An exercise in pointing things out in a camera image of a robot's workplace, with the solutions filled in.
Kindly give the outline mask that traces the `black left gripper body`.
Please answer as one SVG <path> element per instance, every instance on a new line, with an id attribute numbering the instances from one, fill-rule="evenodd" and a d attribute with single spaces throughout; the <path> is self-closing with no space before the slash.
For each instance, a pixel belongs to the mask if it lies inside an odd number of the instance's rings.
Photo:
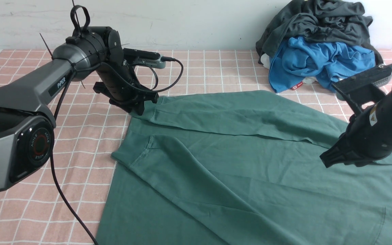
<path id="1" fill-rule="evenodd" d="M 135 71 L 127 65 L 101 62 L 96 69 L 101 81 L 93 90 L 109 98 L 109 103 L 127 113 L 143 115 L 145 102 L 157 103 L 158 93 L 141 85 Z"/>

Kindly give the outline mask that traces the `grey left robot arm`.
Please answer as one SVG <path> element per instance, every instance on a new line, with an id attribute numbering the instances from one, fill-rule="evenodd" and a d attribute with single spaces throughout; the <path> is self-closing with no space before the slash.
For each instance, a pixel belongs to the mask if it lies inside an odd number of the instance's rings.
<path id="1" fill-rule="evenodd" d="M 0 87 L 0 192 L 41 168 L 54 146 L 56 119 L 48 104 L 67 89 L 96 72 L 101 81 L 94 92 L 130 113 L 142 114 L 144 102 L 158 94 L 141 85 L 134 65 L 164 68 L 156 52 L 123 48 L 111 27 L 78 28 L 55 48 L 52 60 Z"/>

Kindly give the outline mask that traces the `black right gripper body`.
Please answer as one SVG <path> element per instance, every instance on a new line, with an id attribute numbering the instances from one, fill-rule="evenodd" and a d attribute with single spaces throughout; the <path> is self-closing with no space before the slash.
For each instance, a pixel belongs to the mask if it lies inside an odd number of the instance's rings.
<path id="1" fill-rule="evenodd" d="M 320 159 L 326 168 L 338 163 L 362 167 L 391 153 L 392 90 L 350 122 L 339 141 L 320 155 Z"/>

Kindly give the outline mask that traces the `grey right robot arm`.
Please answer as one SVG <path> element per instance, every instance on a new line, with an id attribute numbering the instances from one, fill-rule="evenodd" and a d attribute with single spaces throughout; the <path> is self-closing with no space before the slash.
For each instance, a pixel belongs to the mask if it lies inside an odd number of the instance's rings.
<path id="1" fill-rule="evenodd" d="M 365 110 L 356 111 L 346 131 L 320 155 L 326 168 L 337 163 L 366 166 L 392 153 L 392 90 Z"/>

